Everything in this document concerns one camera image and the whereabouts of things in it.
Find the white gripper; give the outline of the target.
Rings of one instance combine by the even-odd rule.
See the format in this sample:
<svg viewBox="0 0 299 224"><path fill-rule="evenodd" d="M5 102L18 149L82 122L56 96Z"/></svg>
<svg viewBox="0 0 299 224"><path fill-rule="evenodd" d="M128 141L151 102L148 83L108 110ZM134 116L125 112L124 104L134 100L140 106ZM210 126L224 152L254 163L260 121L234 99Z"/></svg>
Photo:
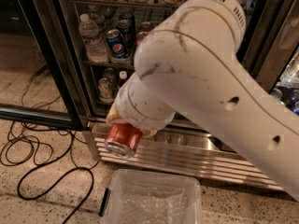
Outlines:
<svg viewBox="0 0 299 224"><path fill-rule="evenodd" d="M136 73L121 86L115 103L106 117L106 124L130 123L141 129L145 138L153 137L174 118L176 112L159 100L141 82Z"/></svg>

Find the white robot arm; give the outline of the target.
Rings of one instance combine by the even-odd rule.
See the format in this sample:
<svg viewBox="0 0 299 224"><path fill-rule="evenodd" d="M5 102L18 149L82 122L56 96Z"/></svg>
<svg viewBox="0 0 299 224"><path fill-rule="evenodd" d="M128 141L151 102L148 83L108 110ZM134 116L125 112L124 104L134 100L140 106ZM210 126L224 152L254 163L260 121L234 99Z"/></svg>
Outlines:
<svg viewBox="0 0 299 224"><path fill-rule="evenodd" d="M299 200L299 118L237 60L245 26L236 0L185 2L138 45L107 123L153 133L179 113Z"/></svg>

